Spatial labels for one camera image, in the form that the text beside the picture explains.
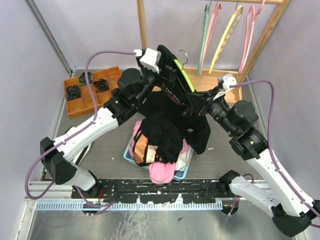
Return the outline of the lime green hanger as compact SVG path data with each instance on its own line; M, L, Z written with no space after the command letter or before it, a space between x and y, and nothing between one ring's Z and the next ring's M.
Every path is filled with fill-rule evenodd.
M185 62L184 63L180 63L179 60L175 59L174 62L178 67L178 70L180 70L181 74L183 75L188 87L190 88L191 93L193 93L195 91L195 88L188 76L188 74L186 73L184 66L188 63L188 54L185 50L180 49L179 52L183 52L183 54L185 55Z

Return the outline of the black printed t shirt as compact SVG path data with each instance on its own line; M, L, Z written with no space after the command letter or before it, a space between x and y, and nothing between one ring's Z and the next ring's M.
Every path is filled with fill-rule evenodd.
M136 122L129 152L138 166L174 164L182 149L183 137L168 118L150 115Z

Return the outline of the white t shirt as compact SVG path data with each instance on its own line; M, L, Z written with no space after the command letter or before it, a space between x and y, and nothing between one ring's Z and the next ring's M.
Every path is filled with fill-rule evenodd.
M193 151L193 148L189 147L185 152L179 155L177 162L175 163L175 171L185 171L190 165Z

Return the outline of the mint green hanger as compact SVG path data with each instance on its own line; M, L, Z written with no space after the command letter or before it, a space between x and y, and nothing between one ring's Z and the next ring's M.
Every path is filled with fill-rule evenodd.
M210 13L211 3L207 3L204 8L204 21L203 21L203 30L202 30L202 38L201 38L201 49L200 49L200 56L197 66L197 75L201 75L202 64L203 64L203 56L205 50L205 41L208 31L208 22L209 22L209 13Z

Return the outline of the pink t shirt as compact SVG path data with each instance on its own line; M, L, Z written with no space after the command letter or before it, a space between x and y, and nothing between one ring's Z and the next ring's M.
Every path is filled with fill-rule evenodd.
M183 148L180 151L180 154L184 153L189 147L191 147L187 141L183 138ZM148 166L142 166L142 168L148 168L149 170L149 177L151 179L151 181L155 184L165 184L165 183L169 183L175 174L175 167L176 167L176 163L160 163L160 162L155 162L152 163Z

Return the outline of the salmon pink metal hanger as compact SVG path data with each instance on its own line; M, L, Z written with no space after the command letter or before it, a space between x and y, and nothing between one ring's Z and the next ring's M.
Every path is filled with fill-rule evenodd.
M206 39L205 39L205 47L204 47L204 54L203 54L203 60L202 60L202 68L201 68L201 72L200 75L202 74L202 70L203 70L203 66L204 66L204 62L205 62L205 58L206 58L206 54L207 54L207 50L214 32L214 27L216 25L217 22L217 18L219 15L219 12L221 10L221 4L219 1L217 1L214 9L210 10L209 12L209 17L208 17L208 27L207 27L207 33L206 33Z

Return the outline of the yellow hanger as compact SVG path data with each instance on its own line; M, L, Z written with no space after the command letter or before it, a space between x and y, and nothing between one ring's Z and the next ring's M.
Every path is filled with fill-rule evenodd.
M209 70L208 70L209 74L212 73L216 62L217 62L220 54L223 51L224 46L226 45L228 39L230 38L231 34L233 33L233 31L234 31L235 27L237 26L238 22L240 21L242 15L243 15L243 12L244 12L244 6L240 5L235 9L235 11L233 12L232 16L230 17L229 22L228 22L227 26L225 27L224 32L223 32L223 34L221 36L221 39L220 39L220 41L218 43L216 51L215 51L215 53L214 53L214 55L212 57L211 64L210 64L210 67L209 67Z

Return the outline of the pink plastic hanger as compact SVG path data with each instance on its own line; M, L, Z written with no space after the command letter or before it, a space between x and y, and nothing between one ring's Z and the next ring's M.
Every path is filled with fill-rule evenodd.
M256 18L258 15L261 13L264 5L265 5L266 0L263 0L259 6L259 8L256 10L254 5L251 5L249 7L249 10L246 15L246 26L245 26L245 36L244 36L244 45L243 45L243 54L241 58L241 63L239 66L239 70L237 72L237 75L240 76L241 73L244 70L244 67L246 65L251 44L252 44L252 39L254 35L254 29L255 29L255 22Z

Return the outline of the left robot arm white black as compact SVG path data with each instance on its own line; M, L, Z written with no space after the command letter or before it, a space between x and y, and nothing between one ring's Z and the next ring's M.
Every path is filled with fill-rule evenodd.
M88 198L99 195L95 176L72 160L88 144L129 120L153 88L160 86L159 66L140 68L128 68L122 73L112 97L92 117L55 140L45 137L40 141L41 163L56 185L75 185Z

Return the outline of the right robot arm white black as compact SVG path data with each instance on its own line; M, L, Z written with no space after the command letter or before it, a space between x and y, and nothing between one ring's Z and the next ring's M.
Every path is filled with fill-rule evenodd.
M320 213L320 202L299 187L276 157L270 143L255 128L259 117L253 104L239 100L229 107L224 91L217 88L187 93L186 98L198 115L209 114L228 133L232 150L263 177L271 190L263 190L230 170L219 178L220 193L225 197L234 194L247 199L267 213L273 224L288 237L311 226Z

